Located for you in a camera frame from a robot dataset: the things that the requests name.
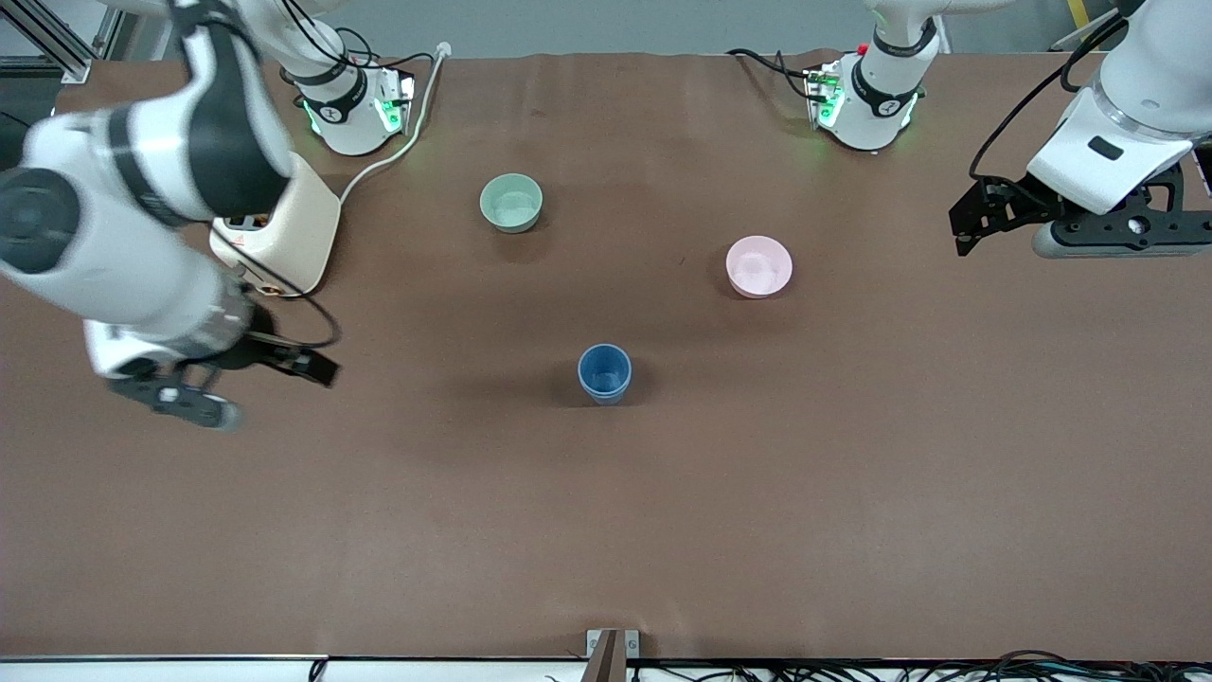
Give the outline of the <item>green bowl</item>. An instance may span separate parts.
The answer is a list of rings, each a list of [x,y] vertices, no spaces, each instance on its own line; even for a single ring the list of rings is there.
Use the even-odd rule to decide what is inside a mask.
[[[528,174],[499,174],[482,188],[479,207],[499,233],[526,233],[541,220],[543,191]]]

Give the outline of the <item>aluminium frame profile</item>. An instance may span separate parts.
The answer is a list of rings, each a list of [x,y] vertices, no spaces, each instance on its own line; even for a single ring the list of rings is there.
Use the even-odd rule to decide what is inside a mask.
[[[116,50],[125,13],[101,0],[0,0],[0,71],[57,70],[87,81]]]

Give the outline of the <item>metal table edge bracket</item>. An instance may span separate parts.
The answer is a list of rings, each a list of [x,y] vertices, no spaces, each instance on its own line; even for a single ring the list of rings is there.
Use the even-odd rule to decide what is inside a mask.
[[[640,659],[642,657],[642,634],[638,629],[610,629],[614,635],[614,647],[624,652],[625,659]],[[585,657],[593,657],[598,651],[598,644],[607,640],[606,629],[591,629],[585,631]]]

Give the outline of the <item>cream white toaster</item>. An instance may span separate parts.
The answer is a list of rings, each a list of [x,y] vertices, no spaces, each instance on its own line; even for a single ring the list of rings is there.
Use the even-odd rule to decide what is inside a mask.
[[[268,213],[216,219],[208,250],[261,296],[310,294],[328,269],[341,204],[301,155],[295,177]]]

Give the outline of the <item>pink bowl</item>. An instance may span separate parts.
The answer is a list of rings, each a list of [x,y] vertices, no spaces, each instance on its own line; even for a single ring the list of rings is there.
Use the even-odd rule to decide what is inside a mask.
[[[764,299],[791,281],[791,251],[774,237],[741,237],[724,256],[724,273],[737,294]]]

